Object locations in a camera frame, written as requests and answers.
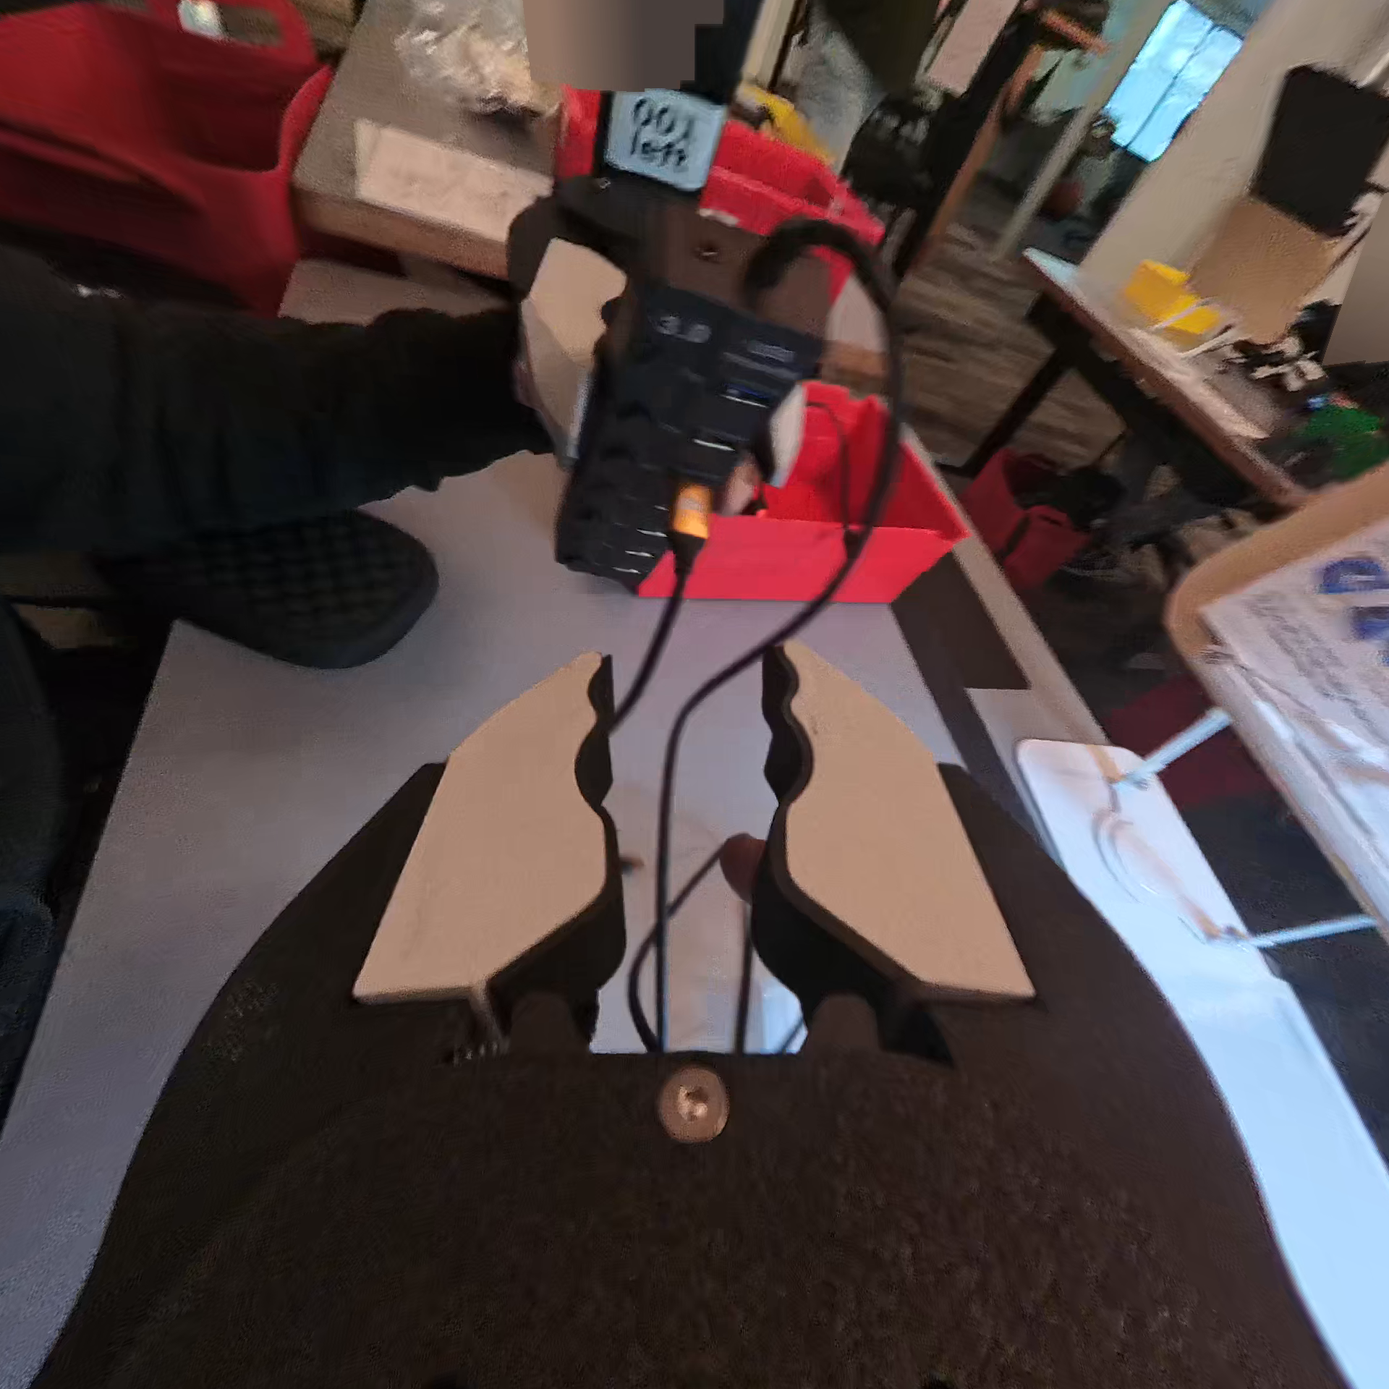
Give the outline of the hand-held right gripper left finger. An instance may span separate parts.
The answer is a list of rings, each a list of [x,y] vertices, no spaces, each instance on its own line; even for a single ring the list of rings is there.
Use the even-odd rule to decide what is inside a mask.
[[[613,663],[583,651],[451,751],[352,985],[357,1002],[596,1000],[626,947],[603,807],[611,721]]]

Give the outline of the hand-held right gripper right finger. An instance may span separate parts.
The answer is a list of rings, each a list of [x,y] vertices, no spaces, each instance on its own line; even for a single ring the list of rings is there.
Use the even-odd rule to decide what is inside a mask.
[[[935,757],[800,640],[762,663],[775,812],[752,939],[801,1002],[1036,995]]]

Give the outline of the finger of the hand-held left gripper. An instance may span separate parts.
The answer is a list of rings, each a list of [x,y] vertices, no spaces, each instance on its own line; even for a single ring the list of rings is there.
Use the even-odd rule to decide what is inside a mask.
[[[805,443],[805,385],[796,385],[758,433],[758,475],[765,484],[787,484]]]
[[[519,379],[552,440],[575,440],[605,329],[601,311],[626,288],[606,258],[552,240],[519,306]]]

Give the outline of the black usb cable orange plug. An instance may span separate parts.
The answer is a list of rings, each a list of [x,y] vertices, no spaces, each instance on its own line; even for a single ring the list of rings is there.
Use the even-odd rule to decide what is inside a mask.
[[[654,572],[669,562],[669,592],[664,595],[664,605],[654,620],[648,643],[628,683],[623,688],[616,688],[615,670],[610,671],[610,685],[613,686],[610,689],[611,708],[605,714],[605,734],[608,739],[616,736],[618,729],[646,698],[648,686],[664,660],[671,635],[682,613],[692,569],[709,537],[712,513],[714,493],[710,488],[687,479],[676,486],[664,531],[664,554],[651,569]]]

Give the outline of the small red plastic bin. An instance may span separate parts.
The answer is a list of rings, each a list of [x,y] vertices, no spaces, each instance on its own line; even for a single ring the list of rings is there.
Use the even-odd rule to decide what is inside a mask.
[[[715,514],[687,582],[689,600],[806,602],[843,560],[843,529],[863,522],[887,418],[878,397],[805,385],[803,450],[787,484],[767,484],[749,514]],[[967,527],[909,440],[873,536],[838,602],[891,603],[952,552]]]

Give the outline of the dark multi-port usb hub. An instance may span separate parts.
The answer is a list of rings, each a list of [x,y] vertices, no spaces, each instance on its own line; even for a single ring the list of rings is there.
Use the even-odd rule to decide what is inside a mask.
[[[671,506],[694,483],[719,494],[813,377],[828,312],[825,276],[767,293],[631,281],[603,311],[595,380],[557,513],[557,564],[634,592],[668,551]]]

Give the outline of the person's left forearm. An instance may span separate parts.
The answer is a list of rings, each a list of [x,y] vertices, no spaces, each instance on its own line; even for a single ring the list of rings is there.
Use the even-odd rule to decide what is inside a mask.
[[[512,306],[261,319],[92,293],[4,248],[3,554],[274,527],[548,453],[520,354]]]

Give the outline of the large red tote white label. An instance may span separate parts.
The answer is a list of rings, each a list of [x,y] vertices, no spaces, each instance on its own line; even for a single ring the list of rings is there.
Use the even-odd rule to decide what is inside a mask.
[[[555,180],[590,172],[598,107],[598,93],[560,88]],[[735,119],[722,127],[699,207],[760,235],[792,217],[816,217],[843,225],[868,246],[882,240],[879,220],[826,164]]]

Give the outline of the yellow tote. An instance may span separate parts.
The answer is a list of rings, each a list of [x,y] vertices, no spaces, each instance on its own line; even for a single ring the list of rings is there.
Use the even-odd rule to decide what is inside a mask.
[[[752,81],[744,81],[739,88],[739,101],[752,114],[750,121],[753,129],[811,155],[826,167],[835,167],[836,155],[823,144],[806,117],[788,97],[760,88]]]

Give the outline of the paper sheet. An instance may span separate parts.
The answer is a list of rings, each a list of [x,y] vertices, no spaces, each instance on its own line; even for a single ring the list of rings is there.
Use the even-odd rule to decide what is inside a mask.
[[[548,175],[362,117],[352,139],[357,200],[492,241],[552,188]]]

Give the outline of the white document stand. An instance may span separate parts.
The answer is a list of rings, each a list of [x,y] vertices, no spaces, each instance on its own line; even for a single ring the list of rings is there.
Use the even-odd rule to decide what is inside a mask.
[[[1180,1017],[1278,1250],[1350,1386],[1387,1386],[1387,1174],[1291,987],[1155,779],[1124,749],[1026,739],[1015,761],[1068,873]]]

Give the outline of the red fabric bag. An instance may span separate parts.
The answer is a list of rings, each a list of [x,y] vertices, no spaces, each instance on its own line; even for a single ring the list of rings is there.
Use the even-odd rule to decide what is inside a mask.
[[[960,494],[975,537],[1021,595],[1045,585],[1088,541],[1063,506],[1064,478],[1051,460],[1002,446]]]
[[[332,83],[292,3],[271,40],[178,3],[61,3],[1,21],[3,220],[85,236],[272,317],[300,258],[290,175]]]

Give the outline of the clear plastic bag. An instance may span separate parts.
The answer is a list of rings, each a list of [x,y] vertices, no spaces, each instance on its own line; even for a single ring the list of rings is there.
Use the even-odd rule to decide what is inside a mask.
[[[540,117],[555,93],[532,76],[520,2],[410,2],[395,48],[423,88],[481,116]]]

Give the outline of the wooden desk black legs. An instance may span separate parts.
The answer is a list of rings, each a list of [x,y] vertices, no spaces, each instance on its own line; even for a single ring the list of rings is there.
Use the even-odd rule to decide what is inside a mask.
[[[1028,321],[1056,352],[1069,354],[1074,342],[1089,349],[1278,511],[1306,504],[1309,488],[1264,451],[1266,433],[1220,395],[1193,359],[1180,359],[1149,332],[1129,304],[1053,255],[1030,250],[1021,266],[1036,291]]]

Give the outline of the black mesh cushion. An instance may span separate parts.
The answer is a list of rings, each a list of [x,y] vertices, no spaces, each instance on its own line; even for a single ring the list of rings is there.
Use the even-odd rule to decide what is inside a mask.
[[[92,565],[132,607],[310,670],[378,660],[439,590],[428,549],[360,511],[97,556]]]

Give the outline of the yellow plastic bin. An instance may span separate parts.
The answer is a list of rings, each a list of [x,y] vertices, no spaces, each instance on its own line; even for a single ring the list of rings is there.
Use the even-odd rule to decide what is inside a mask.
[[[1185,271],[1152,260],[1142,260],[1131,273],[1122,301],[1152,332],[1200,339],[1223,322],[1223,314],[1192,291]]]

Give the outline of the instruction sheet on stand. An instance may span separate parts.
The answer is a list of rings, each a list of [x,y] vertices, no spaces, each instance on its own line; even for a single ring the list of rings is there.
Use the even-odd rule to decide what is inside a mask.
[[[1385,514],[1387,475],[1385,465],[1380,465],[1357,479],[1312,494],[1278,522],[1200,560],[1175,585],[1162,618],[1173,650],[1207,701],[1228,716],[1235,737],[1380,936],[1387,929],[1385,833],[1359,827],[1337,805],[1331,771],[1296,747],[1294,723],[1268,701],[1268,686],[1248,673],[1255,663],[1230,651],[1212,623],[1210,610],[1384,522]]]

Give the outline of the tan and black panel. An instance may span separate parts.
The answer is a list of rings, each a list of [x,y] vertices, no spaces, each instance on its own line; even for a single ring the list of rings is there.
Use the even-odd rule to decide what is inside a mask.
[[[1245,341],[1283,337],[1331,273],[1387,140],[1387,97],[1309,64],[1278,89],[1250,187],[1193,260],[1190,293]]]

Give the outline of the green plastic bin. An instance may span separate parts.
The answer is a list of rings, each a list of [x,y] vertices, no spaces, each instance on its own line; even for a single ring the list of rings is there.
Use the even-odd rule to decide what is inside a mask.
[[[1385,425],[1370,410],[1326,397],[1299,423],[1294,455],[1322,484],[1350,481],[1385,463]]]

